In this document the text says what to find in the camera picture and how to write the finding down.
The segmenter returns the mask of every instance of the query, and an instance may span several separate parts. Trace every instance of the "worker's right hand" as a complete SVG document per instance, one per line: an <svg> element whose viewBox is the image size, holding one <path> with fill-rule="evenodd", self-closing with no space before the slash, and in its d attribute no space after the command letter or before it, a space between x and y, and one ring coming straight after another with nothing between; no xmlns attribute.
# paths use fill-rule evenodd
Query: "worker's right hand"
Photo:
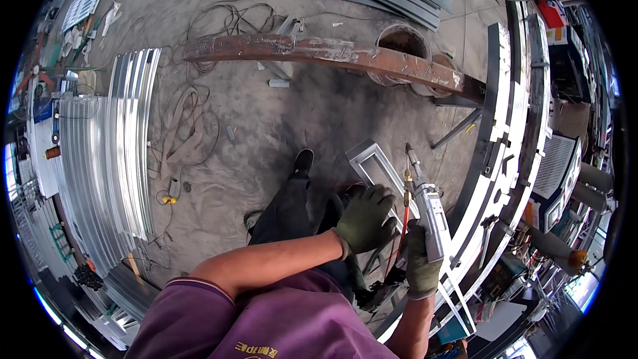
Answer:
<svg viewBox="0 0 638 359"><path fill-rule="evenodd" d="M392 208L395 196L389 188L375 185L362 196L354 198L332 231L341 238L343 256L350 252L360 254L376 249L388 241L396 227L396 218L383 223Z"/></svg>
<svg viewBox="0 0 638 359"><path fill-rule="evenodd" d="M408 222L408 267L406 278L410 289L408 299L420 300L430 297L436 292L439 283L439 273L443 260L433 263L427 262L426 230L417 225L418 219Z"/></svg>

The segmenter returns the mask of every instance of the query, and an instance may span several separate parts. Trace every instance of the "glove cuff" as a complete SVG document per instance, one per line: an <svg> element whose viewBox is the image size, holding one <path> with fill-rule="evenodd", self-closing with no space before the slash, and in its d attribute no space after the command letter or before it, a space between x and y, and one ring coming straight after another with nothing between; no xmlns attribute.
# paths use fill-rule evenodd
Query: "glove cuff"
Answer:
<svg viewBox="0 0 638 359"><path fill-rule="evenodd" d="M424 292L412 291L412 289L409 289L408 293L406 294L406 296L411 301L420 301L422 299L426 299L427 297L431 297L432 294L436 293L436 289L437 289L437 287L433 288L432 290L427 290L427 291L424 291Z"/></svg>
<svg viewBox="0 0 638 359"><path fill-rule="evenodd" d="M337 235L337 237L339 237L339 242L341 243L341 248L343 249L341 260L344 261L348 257L348 255L350 255L350 244L348 244L348 242L343 237L341 237L341 235L339 235L339 231L336 227L332 227L331 230L334 232L335 235Z"/></svg>

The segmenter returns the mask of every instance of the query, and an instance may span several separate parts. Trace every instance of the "silver handheld tool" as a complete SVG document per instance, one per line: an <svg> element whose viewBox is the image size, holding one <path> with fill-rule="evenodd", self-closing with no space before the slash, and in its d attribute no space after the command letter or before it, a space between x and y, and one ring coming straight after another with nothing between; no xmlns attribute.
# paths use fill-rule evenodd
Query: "silver handheld tool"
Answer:
<svg viewBox="0 0 638 359"><path fill-rule="evenodd" d="M416 176L412 181L413 196L421 214L421 219L417 224L426 231L427 261L430 263L442 261L445 253L443 252L440 232L447 230L448 226L438 188L423 177L419 158L410 143L406 143L405 150Z"/></svg>

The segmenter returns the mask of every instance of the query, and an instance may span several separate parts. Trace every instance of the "brown metal beam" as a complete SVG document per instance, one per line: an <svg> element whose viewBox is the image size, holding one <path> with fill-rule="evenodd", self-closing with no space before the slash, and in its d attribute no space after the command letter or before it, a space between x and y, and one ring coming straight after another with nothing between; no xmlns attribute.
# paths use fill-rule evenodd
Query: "brown metal beam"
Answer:
<svg viewBox="0 0 638 359"><path fill-rule="evenodd" d="M339 39L282 35L204 37L186 44L184 60L327 64L407 79L481 104L485 92L483 82L440 64L390 49Z"/></svg>

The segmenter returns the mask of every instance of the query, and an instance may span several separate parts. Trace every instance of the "sleeve trim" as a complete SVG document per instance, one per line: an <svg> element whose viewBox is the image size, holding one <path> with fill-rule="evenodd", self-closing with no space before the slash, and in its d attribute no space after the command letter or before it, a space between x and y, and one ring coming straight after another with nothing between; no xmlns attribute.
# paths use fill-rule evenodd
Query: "sleeve trim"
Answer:
<svg viewBox="0 0 638 359"><path fill-rule="evenodd" d="M217 284L208 280L199 279L197 277L176 277L174 279L169 280L168 283L166 283L166 285L164 286L164 288L171 287L171 286L191 286L191 287L202 288L203 290L211 291L212 293L215 293L219 295L220 297L225 298L228 301L228 303L235 306L235 302L233 302L233 300L230 299L230 296L226 293L226 291L224 291Z"/></svg>

